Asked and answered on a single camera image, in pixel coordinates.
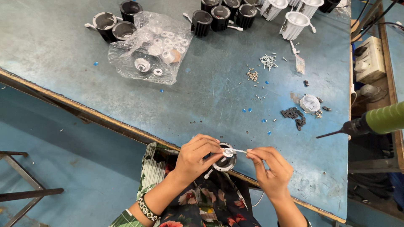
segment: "electrical switch box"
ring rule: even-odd
[[[355,59],[356,82],[371,84],[386,75],[381,39],[371,36],[362,46],[367,49]]]

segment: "bangle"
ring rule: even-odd
[[[139,198],[139,200],[137,201],[137,203],[139,204],[140,210],[142,211],[142,213],[151,221],[157,221],[159,218],[161,218],[161,216],[153,213],[153,211],[151,211],[146,203],[145,203],[145,194],[142,195],[142,197]]]

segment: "woman's left hand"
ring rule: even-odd
[[[176,178],[187,186],[192,183],[223,156],[224,149],[219,146],[219,142],[211,136],[198,134],[182,145],[175,169],[172,171]],[[215,154],[203,159],[209,153]]]

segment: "electric drill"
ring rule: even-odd
[[[404,128],[404,102],[396,103],[362,114],[360,118],[345,122],[341,130],[319,137],[345,133],[358,136],[367,133],[382,135]]]

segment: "hand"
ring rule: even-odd
[[[268,198],[273,201],[289,198],[288,182],[293,173],[293,167],[273,147],[257,147],[247,149],[246,157],[255,166],[257,181]],[[265,169],[263,160],[269,166]]]
[[[196,135],[188,143],[182,145],[172,172],[175,172],[176,177],[188,186],[223,156],[224,149],[219,146],[219,142],[207,135]],[[215,154],[203,159],[209,153]]]

